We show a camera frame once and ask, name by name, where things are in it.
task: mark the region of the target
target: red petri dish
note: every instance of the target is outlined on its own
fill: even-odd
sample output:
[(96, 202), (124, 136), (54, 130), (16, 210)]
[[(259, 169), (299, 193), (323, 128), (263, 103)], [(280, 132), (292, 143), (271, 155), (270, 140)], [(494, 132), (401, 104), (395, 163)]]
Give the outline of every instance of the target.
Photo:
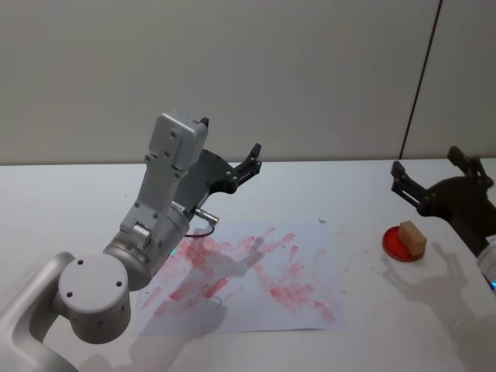
[(406, 246), (398, 238), (399, 226), (391, 227), (382, 237), (382, 247), (386, 253), (395, 260), (402, 262), (413, 262), (424, 257), (423, 254), (412, 256)]

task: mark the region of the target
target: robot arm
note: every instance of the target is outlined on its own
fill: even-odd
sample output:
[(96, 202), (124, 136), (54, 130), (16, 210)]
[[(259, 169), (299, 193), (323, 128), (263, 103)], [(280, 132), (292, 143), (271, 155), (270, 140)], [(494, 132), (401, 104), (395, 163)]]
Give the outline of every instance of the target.
[(61, 253), (38, 270), (0, 312), (0, 370), (74, 372), (42, 344), (58, 315), (88, 343), (107, 343), (131, 317), (129, 291), (137, 291), (170, 256), (209, 195), (232, 194), (260, 171), (257, 144), (238, 166), (202, 147), (208, 119), (178, 111), (159, 116), (145, 156), (146, 173), (133, 206), (104, 253), (74, 258)]
[(453, 177), (423, 188), (405, 172), (399, 161), (393, 163), (392, 191), (416, 207), (423, 216), (447, 221), (470, 251), (477, 257), (482, 274), (496, 288), (496, 208), (487, 199), (494, 182), (482, 167), (479, 157), (466, 157), (458, 147), (451, 147), (448, 159), (462, 170), (463, 177)]

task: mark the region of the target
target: red paint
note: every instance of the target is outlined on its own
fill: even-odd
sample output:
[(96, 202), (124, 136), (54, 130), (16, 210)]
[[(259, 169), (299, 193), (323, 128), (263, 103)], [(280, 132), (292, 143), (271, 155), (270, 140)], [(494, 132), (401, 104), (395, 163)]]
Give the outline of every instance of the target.
[(325, 306), (321, 302), (316, 302), (315, 307), (322, 310), (322, 315), (324, 315), (325, 320), (327, 320), (329, 323), (334, 322), (334, 316), (332, 315), (331, 311), (327, 306)]
[(296, 278), (304, 268), (305, 265), (301, 265), (300, 262), (293, 263), (289, 267), (288, 274), (290, 277)]
[(173, 308), (172, 311), (174, 314), (181, 314), (182, 312), (192, 308), (196, 300), (197, 298), (190, 298), (189, 300), (179, 304), (179, 306)]
[(224, 298), (224, 302), (227, 302), (231, 300), (233, 297), (235, 297), (237, 294), (239, 294), (243, 290), (243, 287), (239, 287), (236, 289), (234, 292), (229, 293), (226, 298)]
[(284, 238), (282, 238), (282, 241), (283, 243), (289, 243), (291, 242), (294, 238), (296, 237), (295, 234), (293, 234), (292, 232), (290, 232), (289, 234), (287, 234)]
[(382, 247), (386, 253), (398, 261), (413, 262), (424, 257), (423, 254), (412, 256), (398, 238), (399, 226), (391, 227), (382, 237)]
[(160, 304), (160, 306), (157, 308), (157, 310), (155, 310), (154, 315), (158, 315), (158, 316), (163, 315), (165, 313), (168, 305), (169, 305), (169, 303), (167, 301), (162, 302)]
[(298, 246), (292, 246), (291, 247), (291, 253), (289, 253), (289, 260), (290, 261), (295, 257), (295, 254), (297, 252), (298, 252)]
[(242, 239), (239, 244), (236, 246), (236, 249), (243, 248), (245, 250), (252, 250), (252, 243), (255, 242), (255, 236), (249, 236), (247, 238)]
[(169, 297), (176, 301), (181, 300), (184, 295), (186, 295), (192, 284), (192, 281), (187, 281), (186, 283), (181, 284), (178, 289), (169, 294)]
[(229, 282), (229, 279), (227, 279), (227, 278), (224, 277), (223, 279), (221, 279), (220, 281), (217, 281), (212, 286), (208, 286), (208, 284), (207, 284), (205, 290), (203, 291), (203, 295), (206, 298), (210, 298), (215, 293), (217, 293), (218, 291), (220, 291), (221, 288), (224, 287), (228, 282)]
[(148, 298), (145, 300), (145, 302), (143, 303), (143, 306), (141, 307), (141, 309), (143, 310), (146, 306), (148, 306), (149, 304), (151, 304), (151, 302), (157, 298), (158, 295), (160, 295), (162, 293), (162, 287), (156, 287), (153, 292), (150, 294), (150, 296), (148, 296)]
[(307, 305), (310, 302), (310, 294), (313, 289), (310, 284), (276, 285), (270, 290), (270, 295), (282, 305), (295, 310), (296, 307)]
[(279, 246), (281, 246), (283, 243), (289, 243), (291, 242), (294, 238), (296, 237), (295, 234), (293, 234), (292, 232), (286, 234), (282, 240), (280, 242), (276, 242), (276, 243), (268, 243), (268, 244), (264, 244), (261, 248), (260, 248), (260, 252), (262, 253), (272, 253), (274, 252)]

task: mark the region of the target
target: cable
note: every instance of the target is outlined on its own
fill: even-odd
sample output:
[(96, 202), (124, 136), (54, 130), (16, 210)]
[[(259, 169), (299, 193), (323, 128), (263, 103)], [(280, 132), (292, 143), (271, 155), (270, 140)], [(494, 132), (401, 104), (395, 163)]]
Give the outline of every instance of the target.
[(186, 234), (184, 237), (185, 238), (205, 238), (206, 236), (213, 234), (214, 231), (215, 231), (215, 226), (212, 226), (212, 229), (210, 231), (205, 232), (203, 234), (191, 234), (191, 235)]
[(401, 144), (399, 159), (403, 159), (403, 151), (405, 151), (406, 140), (408, 138), (408, 132), (410, 131), (410, 125), (412, 124), (413, 115), (415, 113), (415, 108), (417, 107), (417, 101), (419, 99), (420, 87), (424, 80), (425, 69), (427, 68), (427, 61), (429, 60), (429, 55), (431, 53), (432, 41), (434, 40), (434, 34), (436, 33), (437, 22), (439, 20), (439, 14), (441, 13), (441, 7), (443, 6), (443, 0), (439, 0), (436, 17), (434, 18), (434, 24), (432, 25), (431, 36), (429, 38), (429, 45), (427, 46), (427, 51), (425, 52), (424, 63), (422, 65), (422, 71), (420, 72), (420, 78), (417, 84), (417, 90), (415, 92), (415, 97), (413, 98), (412, 110), (410, 111), (410, 117), (408, 118), (408, 124), (406, 126), (405, 136), (403, 137), (403, 143)]

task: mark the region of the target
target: red stain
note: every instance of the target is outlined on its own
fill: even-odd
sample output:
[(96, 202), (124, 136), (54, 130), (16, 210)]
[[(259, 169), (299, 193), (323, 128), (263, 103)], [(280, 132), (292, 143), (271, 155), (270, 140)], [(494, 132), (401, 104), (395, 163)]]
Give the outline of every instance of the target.
[(310, 303), (313, 289), (310, 284), (276, 285), (270, 290), (270, 295), (282, 305), (295, 310), (299, 305)]
[(289, 260), (291, 261), (293, 257), (295, 257), (295, 254), (298, 252), (298, 246), (292, 246), (291, 247), (291, 253), (289, 253)]
[(290, 277), (296, 278), (300, 272), (305, 268), (305, 265), (302, 265), (301, 263), (293, 263), (288, 270), (288, 274)]
[(264, 244), (261, 248), (260, 248), (260, 252), (262, 253), (272, 253), (274, 252), (279, 246), (281, 246), (283, 243), (289, 243), (291, 242), (294, 238), (296, 237), (295, 234), (293, 234), (292, 232), (286, 234), (282, 240), (280, 242), (276, 242), (276, 243), (268, 243), (268, 244)]
[(186, 310), (190, 309), (193, 307), (193, 304), (195, 303), (197, 298), (190, 298), (186, 302), (183, 302), (179, 306), (173, 309), (173, 312), (175, 314), (181, 314), (182, 312), (185, 312)]
[(287, 234), (284, 238), (282, 238), (282, 241), (283, 243), (289, 243), (291, 242), (294, 238), (296, 237), (295, 234), (293, 234), (292, 232), (290, 232), (289, 234)]
[(148, 298), (145, 300), (145, 302), (143, 303), (143, 306), (141, 307), (141, 309), (143, 310), (146, 306), (148, 306), (149, 304), (151, 304), (151, 302), (157, 298), (158, 295), (160, 295), (162, 293), (162, 287), (157, 287), (153, 290), (153, 292), (150, 294), (150, 296), (148, 296)]
[(217, 281), (217, 283), (213, 284), (212, 286), (206, 286), (205, 290), (203, 291), (203, 295), (206, 298), (210, 298), (213, 296), (215, 293), (221, 290), (222, 287), (224, 287), (227, 283), (229, 282), (229, 279), (223, 278), (220, 281)]
[(253, 249), (253, 244), (255, 243), (255, 236), (248, 236), (247, 238), (242, 239), (239, 244), (236, 246), (236, 250), (245, 249), (245, 250), (252, 250)]
[[(329, 298), (332, 300), (330, 290), (319, 282), (317, 275), (314, 275), (313, 272), (312, 281), (305, 282), (302, 272), (305, 269), (305, 265), (302, 265), (299, 262), (293, 263), (286, 269), (286, 272), (282, 277), (276, 279), (264, 273), (264, 266), (261, 263), (258, 263), (260, 256), (250, 256), (250, 258), (247, 257), (244, 259), (247, 250), (252, 251), (257, 245), (257, 242), (263, 242), (264, 239), (274, 232), (274, 230), (275, 228), (272, 227), (261, 236), (245, 237), (238, 240), (239, 242), (237, 244), (227, 242), (219, 243), (211, 237), (184, 239), (181, 241), (176, 253), (167, 260), (164, 267), (160, 270), (160, 279), (162, 281), (170, 282), (171, 279), (185, 277), (195, 270), (196, 275), (192, 276), (194, 279), (184, 282), (179, 288), (169, 294), (169, 298), (177, 302), (165, 301), (155, 311), (155, 315), (162, 315), (166, 310), (172, 312), (187, 311), (189, 308), (195, 306), (198, 299), (211, 298), (224, 288), (231, 277), (224, 277), (219, 280), (218, 277), (215, 277), (215, 273), (218, 272), (220, 267), (226, 267), (226, 263), (228, 265), (230, 264), (228, 260), (226, 261), (226, 256), (218, 254), (219, 252), (225, 252), (232, 260), (237, 260), (236, 256), (238, 256), (246, 261), (245, 265), (249, 267), (253, 265), (263, 287), (277, 303), (293, 312), (302, 307), (314, 308), (320, 311), (327, 321), (334, 321), (334, 317), (327, 306), (328, 303), (332, 303), (329, 302)], [(262, 244), (262, 246), (257, 249), (257, 252), (262, 255), (263, 253), (272, 253), (281, 246), (290, 246), (291, 251), (289, 258), (290, 261), (292, 261), (298, 252), (298, 246), (291, 246), (289, 243), (295, 237), (296, 235), (290, 232), (281, 238), (280, 241)], [(318, 250), (315, 254), (315, 262), (318, 262), (319, 258), (324, 257), (326, 254), (326, 250)], [(320, 288), (321, 294), (322, 291), (324, 291), (323, 297), (325, 302), (319, 299), (319, 292), (316, 288)], [(243, 287), (239, 287), (236, 291), (228, 293), (224, 297), (224, 301), (234, 298), (234, 296), (238, 295), (242, 290)], [(154, 291), (152, 295), (148, 297), (146, 305), (148, 305), (156, 296), (160, 295), (162, 290), (160, 288), (160, 290), (156, 289), (156, 291), (156, 294)]]
[(160, 304), (160, 306), (157, 308), (157, 310), (155, 310), (154, 314), (158, 315), (158, 316), (163, 315), (165, 313), (165, 310), (167, 309), (168, 305), (169, 305), (169, 303), (167, 301), (162, 302)]
[(186, 295), (192, 284), (193, 284), (192, 281), (187, 281), (186, 283), (183, 283), (182, 285), (179, 286), (178, 289), (176, 289), (174, 292), (169, 294), (169, 297), (176, 301), (181, 300), (184, 297), (184, 295)]
[(239, 287), (239, 288), (238, 288), (238, 289), (236, 289), (234, 292), (229, 293), (229, 294), (226, 296), (226, 298), (224, 298), (224, 302), (229, 301), (230, 299), (232, 299), (233, 297), (235, 297), (237, 294), (239, 294), (242, 290), (243, 290), (243, 287)]
[(325, 306), (321, 302), (316, 302), (315, 307), (320, 308), (322, 310), (322, 315), (324, 315), (325, 320), (327, 320), (329, 323), (334, 322), (334, 316), (332, 315), (331, 311), (327, 306)]

